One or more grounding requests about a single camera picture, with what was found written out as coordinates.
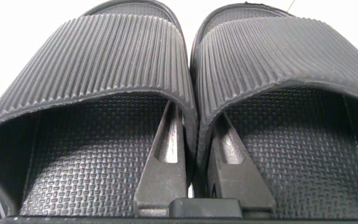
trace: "pair of sandals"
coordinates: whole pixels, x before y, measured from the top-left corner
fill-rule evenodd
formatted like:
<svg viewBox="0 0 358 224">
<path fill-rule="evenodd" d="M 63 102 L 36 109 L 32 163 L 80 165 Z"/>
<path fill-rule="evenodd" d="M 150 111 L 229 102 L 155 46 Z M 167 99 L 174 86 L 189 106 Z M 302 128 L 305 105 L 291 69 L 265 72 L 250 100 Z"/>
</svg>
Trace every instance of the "pair of sandals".
<svg viewBox="0 0 358 224">
<path fill-rule="evenodd" d="M 0 200 L 1 223 L 358 219 L 358 50 L 320 21 L 234 4 L 202 23 L 189 69 L 167 6 L 106 2 L 0 98 Z"/>
</svg>

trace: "slide sandal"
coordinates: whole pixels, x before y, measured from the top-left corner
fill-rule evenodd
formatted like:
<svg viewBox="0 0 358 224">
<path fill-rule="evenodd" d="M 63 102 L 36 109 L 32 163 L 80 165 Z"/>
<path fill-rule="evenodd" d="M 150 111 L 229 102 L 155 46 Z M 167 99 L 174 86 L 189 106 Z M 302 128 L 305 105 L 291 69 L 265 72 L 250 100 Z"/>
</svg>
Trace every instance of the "slide sandal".
<svg viewBox="0 0 358 224">
<path fill-rule="evenodd" d="M 0 98 L 0 197 L 9 216 L 166 217 L 187 197 L 197 127 L 172 11 L 106 2 L 64 23 Z"/>
<path fill-rule="evenodd" d="M 323 22 L 236 4 L 208 16 L 191 57 L 196 197 L 236 198 L 245 217 L 358 219 L 351 43 Z"/>
</svg>

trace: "white background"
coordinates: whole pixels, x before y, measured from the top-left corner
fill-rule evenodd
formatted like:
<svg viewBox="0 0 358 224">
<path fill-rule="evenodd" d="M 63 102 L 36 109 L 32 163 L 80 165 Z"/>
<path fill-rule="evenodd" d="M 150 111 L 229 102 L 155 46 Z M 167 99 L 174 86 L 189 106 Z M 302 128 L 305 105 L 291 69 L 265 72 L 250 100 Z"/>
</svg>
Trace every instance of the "white background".
<svg viewBox="0 0 358 224">
<path fill-rule="evenodd" d="M 63 22 L 105 0 L 0 0 L 0 96 L 37 49 Z M 189 51 L 204 18 L 213 10 L 244 1 L 161 0 L 176 14 Z M 334 27 L 358 48 L 358 1 L 249 0 L 298 17 L 319 19 Z"/>
</svg>

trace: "ribbed strap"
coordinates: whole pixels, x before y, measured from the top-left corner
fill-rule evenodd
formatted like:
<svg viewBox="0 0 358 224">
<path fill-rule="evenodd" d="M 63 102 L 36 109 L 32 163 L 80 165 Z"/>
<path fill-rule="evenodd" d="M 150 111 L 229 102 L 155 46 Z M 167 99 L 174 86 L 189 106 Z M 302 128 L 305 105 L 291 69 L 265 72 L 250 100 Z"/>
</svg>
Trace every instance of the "ribbed strap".
<svg viewBox="0 0 358 224">
<path fill-rule="evenodd" d="M 316 20 L 265 17 L 227 22 L 204 37 L 195 60 L 199 166 L 217 115 L 261 91 L 313 85 L 358 98 L 358 50 Z"/>
<path fill-rule="evenodd" d="M 24 113 L 123 92 L 156 92 L 185 117 L 195 152 L 198 117 L 178 29 L 152 16 L 104 14 L 64 23 L 0 98 L 0 123 Z"/>
</svg>

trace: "black plastic piece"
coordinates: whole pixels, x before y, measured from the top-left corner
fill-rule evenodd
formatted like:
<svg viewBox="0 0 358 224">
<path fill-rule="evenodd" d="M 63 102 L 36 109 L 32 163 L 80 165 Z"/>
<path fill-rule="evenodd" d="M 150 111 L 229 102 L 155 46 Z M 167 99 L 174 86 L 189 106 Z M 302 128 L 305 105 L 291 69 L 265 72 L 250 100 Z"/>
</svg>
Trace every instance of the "black plastic piece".
<svg viewBox="0 0 358 224">
<path fill-rule="evenodd" d="M 172 218 L 242 218 L 236 199 L 179 198 L 169 205 Z"/>
<path fill-rule="evenodd" d="M 168 206 L 187 196 L 180 109 L 168 103 L 134 197 L 138 217 L 167 217 Z"/>
<path fill-rule="evenodd" d="M 250 217 L 268 218 L 275 200 L 225 114 L 216 121 L 208 167 L 208 196 L 236 198 Z"/>
</svg>

